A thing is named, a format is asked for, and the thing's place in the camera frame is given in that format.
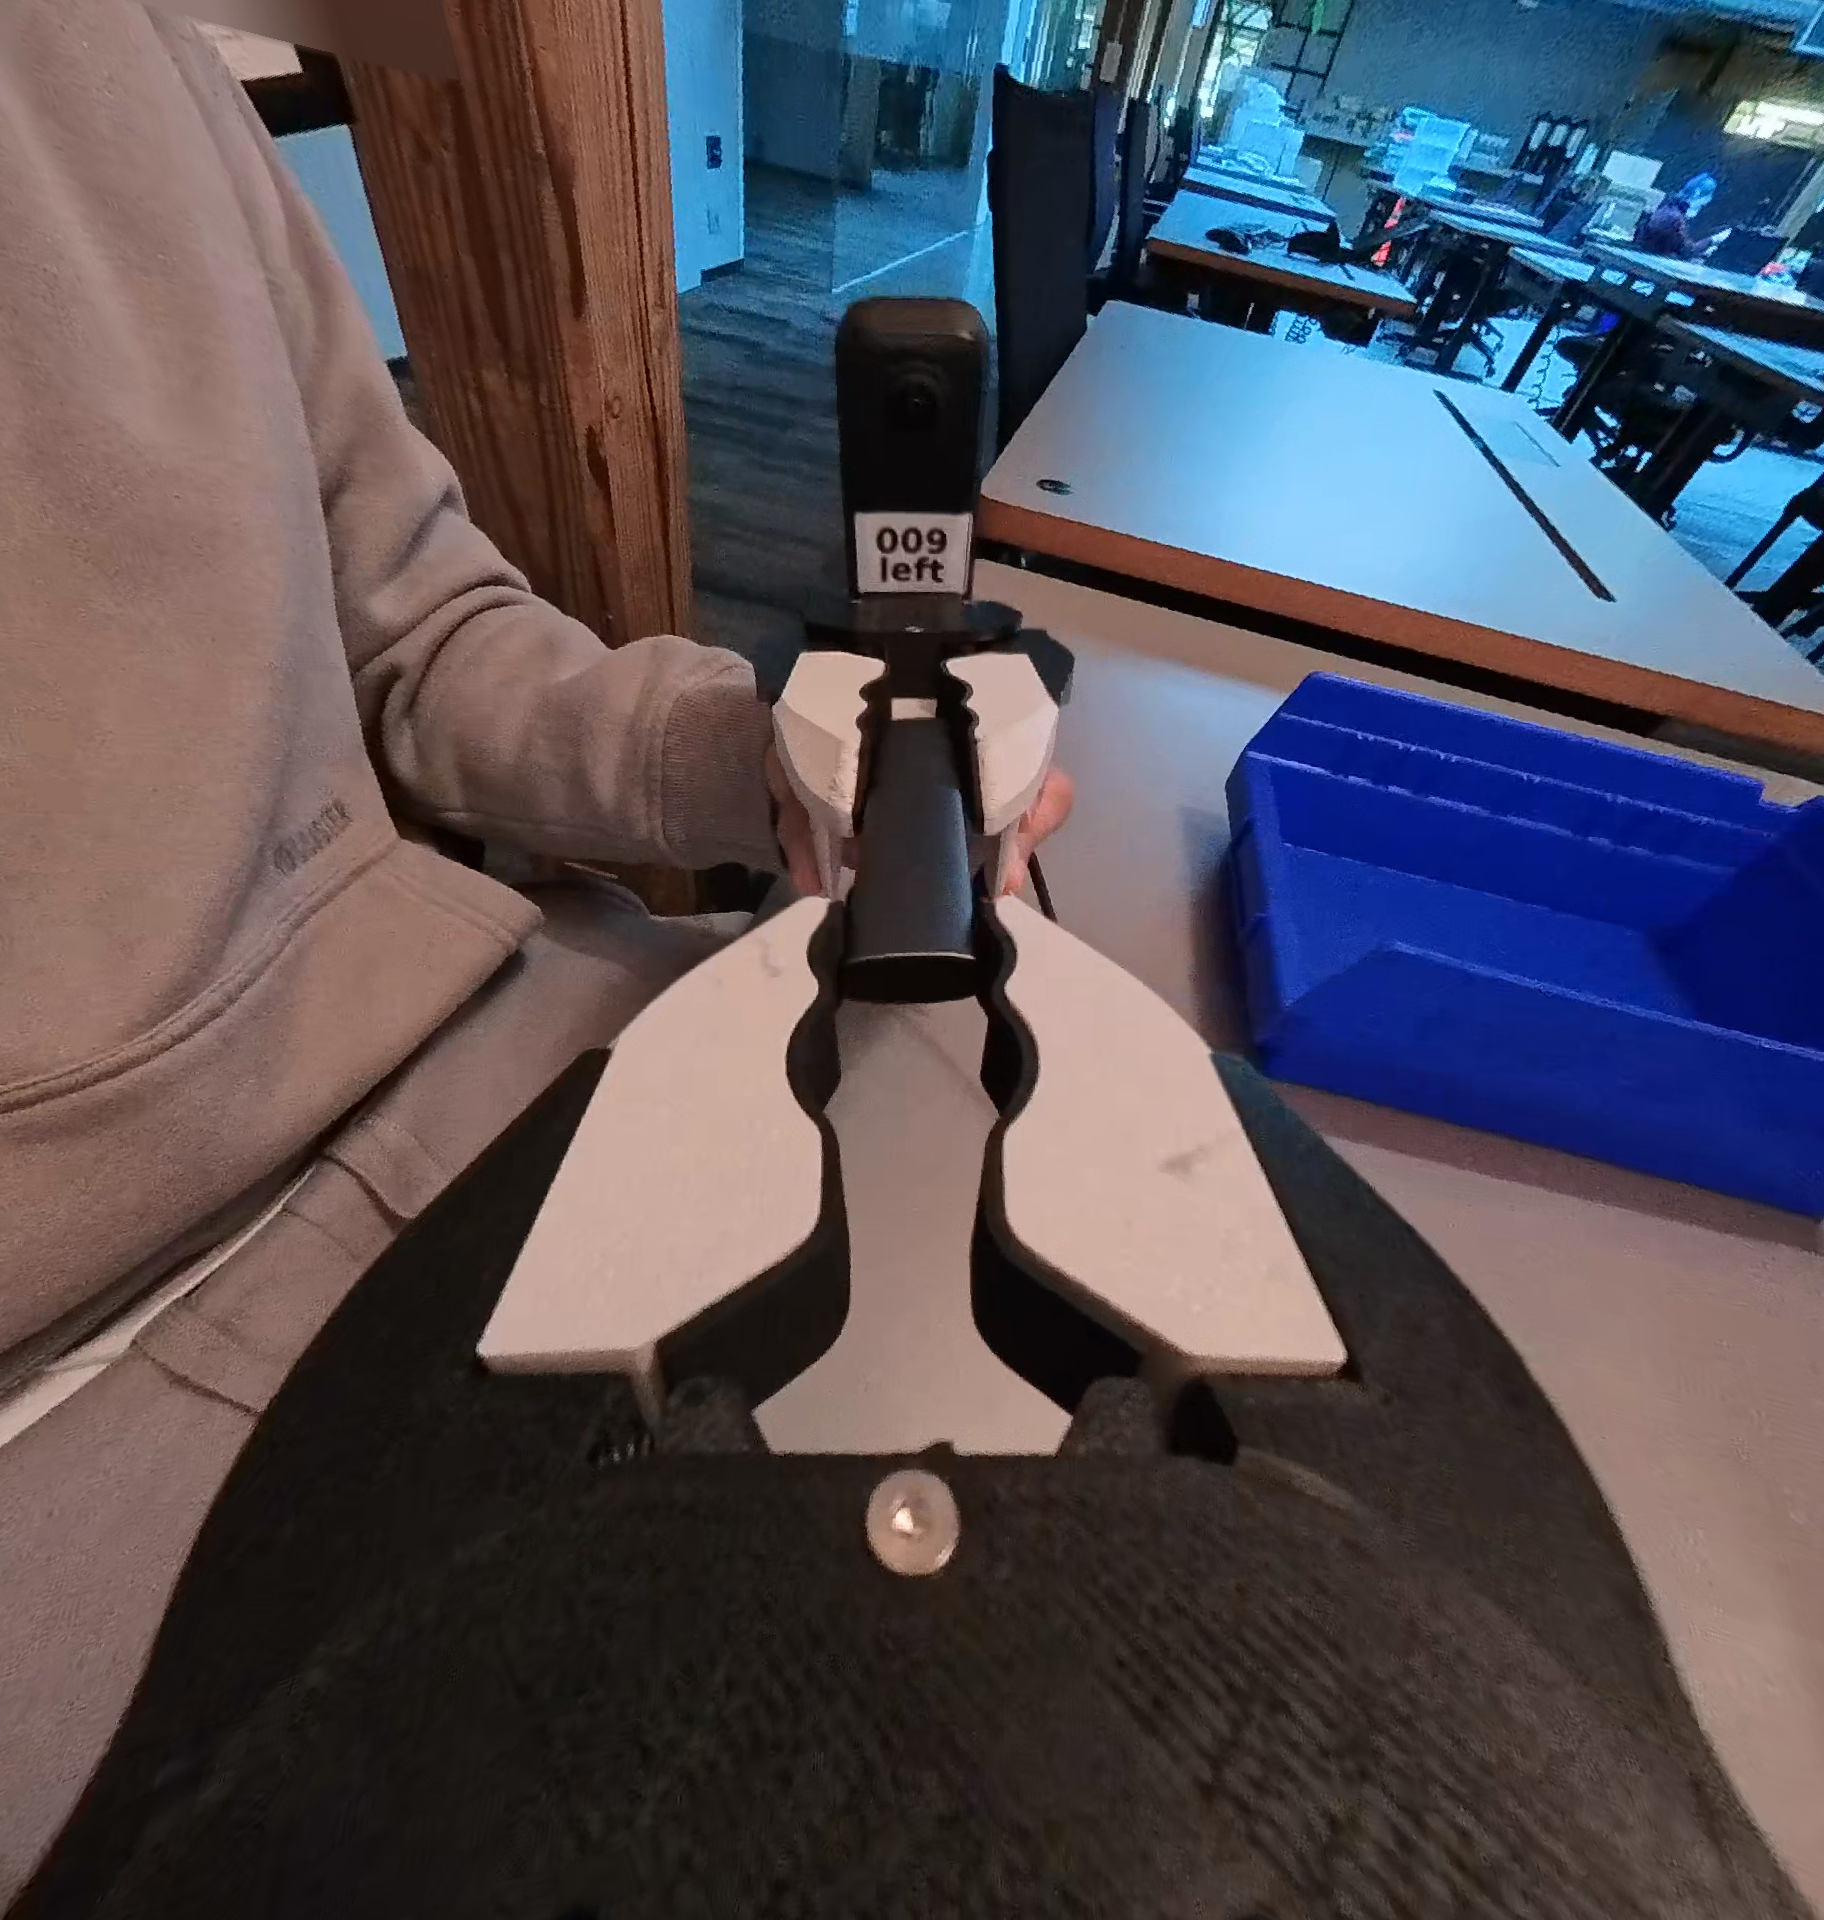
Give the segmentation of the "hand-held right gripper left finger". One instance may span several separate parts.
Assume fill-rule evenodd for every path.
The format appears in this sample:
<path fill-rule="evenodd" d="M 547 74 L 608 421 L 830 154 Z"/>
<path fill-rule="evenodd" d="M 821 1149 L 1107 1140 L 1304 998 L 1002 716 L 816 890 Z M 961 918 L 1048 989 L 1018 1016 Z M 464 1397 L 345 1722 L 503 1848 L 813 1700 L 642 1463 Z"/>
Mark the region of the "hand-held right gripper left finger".
<path fill-rule="evenodd" d="M 830 1353 L 841 938 L 838 906 L 800 901 L 630 1021 L 478 1337 L 489 1371 L 625 1380 L 659 1418 L 702 1380 L 754 1411 Z"/>

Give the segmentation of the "black office chair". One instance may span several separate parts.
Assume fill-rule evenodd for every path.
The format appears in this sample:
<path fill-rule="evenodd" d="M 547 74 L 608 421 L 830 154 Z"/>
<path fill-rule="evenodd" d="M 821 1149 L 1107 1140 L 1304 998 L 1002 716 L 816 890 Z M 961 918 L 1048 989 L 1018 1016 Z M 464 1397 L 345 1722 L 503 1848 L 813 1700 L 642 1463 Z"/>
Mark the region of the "black office chair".
<path fill-rule="evenodd" d="M 1085 335 L 1091 276 L 1117 218 L 1117 89 L 1047 91 L 993 74 L 996 447 L 1021 432 Z"/>

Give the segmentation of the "black oblong device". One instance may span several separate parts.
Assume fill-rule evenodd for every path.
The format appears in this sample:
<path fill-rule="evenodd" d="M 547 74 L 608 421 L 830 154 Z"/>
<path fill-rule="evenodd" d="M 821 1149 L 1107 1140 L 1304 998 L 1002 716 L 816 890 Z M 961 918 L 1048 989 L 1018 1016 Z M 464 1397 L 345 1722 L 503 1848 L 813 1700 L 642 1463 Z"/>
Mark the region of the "black oblong device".
<path fill-rule="evenodd" d="M 933 699 L 891 699 L 870 734 L 838 990 L 864 1006 L 976 998 L 973 813 L 959 731 Z"/>

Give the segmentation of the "person's grey hoodie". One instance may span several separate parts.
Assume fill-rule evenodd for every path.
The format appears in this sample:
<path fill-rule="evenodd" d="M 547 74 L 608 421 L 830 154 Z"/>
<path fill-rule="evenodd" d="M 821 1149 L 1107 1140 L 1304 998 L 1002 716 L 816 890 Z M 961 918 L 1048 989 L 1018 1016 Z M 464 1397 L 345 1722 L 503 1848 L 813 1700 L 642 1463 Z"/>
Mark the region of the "person's grey hoodie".
<path fill-rule="evenodd" d="M 332 509 L 436 489 L 202 34 L 0 4 L 0 1373 L 300 1159 L 533 921 L 398 837 L 351 688 Z"/>

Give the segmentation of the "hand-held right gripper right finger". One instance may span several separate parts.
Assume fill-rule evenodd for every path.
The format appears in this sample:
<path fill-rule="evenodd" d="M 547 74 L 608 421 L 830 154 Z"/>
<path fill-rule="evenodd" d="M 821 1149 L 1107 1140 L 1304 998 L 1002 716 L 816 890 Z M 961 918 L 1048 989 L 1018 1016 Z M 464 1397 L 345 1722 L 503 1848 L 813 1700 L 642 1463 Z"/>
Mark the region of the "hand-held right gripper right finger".
<path fill-rule="evenodd" d="M 1215 1380 L 1338 1380 L 1348 1348 L 1225 1064 L 1154 990 L 1021 901 L 985 902 L 993 1106 L 976 1328 L 1063 1412 Z"/>

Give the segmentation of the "person's left forearm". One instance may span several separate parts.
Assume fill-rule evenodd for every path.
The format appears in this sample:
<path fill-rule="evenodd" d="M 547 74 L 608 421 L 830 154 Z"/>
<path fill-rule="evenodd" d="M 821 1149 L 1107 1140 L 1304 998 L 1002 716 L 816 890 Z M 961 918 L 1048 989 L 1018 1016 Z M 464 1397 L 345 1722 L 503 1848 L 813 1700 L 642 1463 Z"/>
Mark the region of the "person's left forearm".
<path fill-rule="evenodd" d="M 358 720 L 420 821 L 587 862 L 780 873 L 748 661 L 606 646 L 533 593 L 455 489 L 345 496 L 334 602 Z"/>

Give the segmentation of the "grey desk with slot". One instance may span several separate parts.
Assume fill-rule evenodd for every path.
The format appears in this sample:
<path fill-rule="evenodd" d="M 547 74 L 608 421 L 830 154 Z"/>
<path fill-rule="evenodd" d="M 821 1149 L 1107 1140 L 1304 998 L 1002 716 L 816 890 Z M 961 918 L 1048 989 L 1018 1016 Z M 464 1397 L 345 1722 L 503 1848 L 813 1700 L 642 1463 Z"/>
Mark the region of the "grey desk with slot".
<path fill-rule="evenodd" d="M 1110 304 L 991 468 L 985 545 L 1824 755 L 1824 674 L 1517 396 Z"/>

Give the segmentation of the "blue plastic bin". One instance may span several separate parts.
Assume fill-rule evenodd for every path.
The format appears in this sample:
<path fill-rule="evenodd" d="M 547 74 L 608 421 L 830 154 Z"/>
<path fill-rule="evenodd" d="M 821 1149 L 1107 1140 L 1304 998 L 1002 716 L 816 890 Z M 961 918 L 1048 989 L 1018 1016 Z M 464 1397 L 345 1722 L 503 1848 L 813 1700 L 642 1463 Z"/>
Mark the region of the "blue plastic bin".
<path fill-rule="evenodd" d="M 1227 817 L 1272 1079 L 1824 1220 L 1824 798 L 1309 676 Z"/>

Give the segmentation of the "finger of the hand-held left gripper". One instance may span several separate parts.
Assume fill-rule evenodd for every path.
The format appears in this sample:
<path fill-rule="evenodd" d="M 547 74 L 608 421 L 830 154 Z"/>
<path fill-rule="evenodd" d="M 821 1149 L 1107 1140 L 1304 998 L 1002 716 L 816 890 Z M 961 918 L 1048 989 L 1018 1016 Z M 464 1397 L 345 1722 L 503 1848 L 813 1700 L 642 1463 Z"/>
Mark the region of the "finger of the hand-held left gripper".
<path fill-rule="evenodd" d="M 1036 803 L 1045 776 L 1058 765 L 1061 706 L 1025 653 L 968 653 L 938 671 L 962 796 L 973 873 L 994 899 L 1003 837 Z"/>
<path fill-rule="evenodd" d="M 844 901 L 874 769 L 877 694 L 887 665 L 807 649 L 773 706 L 771 789 L 786 871 L 804 892 Z"/>

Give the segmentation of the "person's left hand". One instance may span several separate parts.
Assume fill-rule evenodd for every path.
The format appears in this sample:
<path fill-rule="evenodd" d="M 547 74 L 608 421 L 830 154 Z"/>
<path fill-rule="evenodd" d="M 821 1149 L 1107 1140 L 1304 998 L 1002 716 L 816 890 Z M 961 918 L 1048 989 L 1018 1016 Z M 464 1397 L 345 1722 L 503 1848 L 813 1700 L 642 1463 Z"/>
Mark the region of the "person's left hand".
<path fill-rule="evenodd" d="M 777 749 L 765 749 L 763 780 L 769 798 L 773 837 L 780 847 L 783 875 L 802 897 L 825 897 L 828 890 L 824 885 L 813 826 L 800 796 L 784 774 Z M 998 901 L 1023 892 L 1036 854 L 1050 837 L 1066 827 L 1075 808 L 1075 798 L 1077 789 L 1072 779 L 1061 768 L 1050 768 L 1032 811 L 1023 815 L 1021 823 L 1016 823 L 998 842 L 996 876 L 993 885 L 993 893 Z"/>

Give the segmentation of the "person's grey trousers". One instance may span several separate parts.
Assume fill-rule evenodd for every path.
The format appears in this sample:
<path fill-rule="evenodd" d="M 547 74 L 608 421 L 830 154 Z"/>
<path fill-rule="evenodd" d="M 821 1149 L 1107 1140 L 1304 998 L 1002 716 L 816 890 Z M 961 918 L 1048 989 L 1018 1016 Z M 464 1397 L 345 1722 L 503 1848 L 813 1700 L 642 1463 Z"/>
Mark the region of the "person's grey trousers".
<path fill-rule="evenodd" d="M 0 1913 L 126 1710 L 210 1504 L 353 1281 L 582 1053 L 748 916 L 652 918 L 615 885 L 537 892 L 524 952 L 311 1163 L 109 1327 L 0 1440 Z"/>

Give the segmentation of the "wooden post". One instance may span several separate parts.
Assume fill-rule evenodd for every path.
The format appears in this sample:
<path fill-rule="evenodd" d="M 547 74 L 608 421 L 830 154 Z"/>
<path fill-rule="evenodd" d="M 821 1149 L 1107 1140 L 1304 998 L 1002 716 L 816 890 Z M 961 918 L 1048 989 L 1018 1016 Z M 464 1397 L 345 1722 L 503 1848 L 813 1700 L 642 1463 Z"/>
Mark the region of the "wooden post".
<path fill-rule="evenodd" d="M 428 436 L 467 514 L 612 646 L 690 620 L 659 3 L 434 4 L 451 77 L 344 60 Z"/>

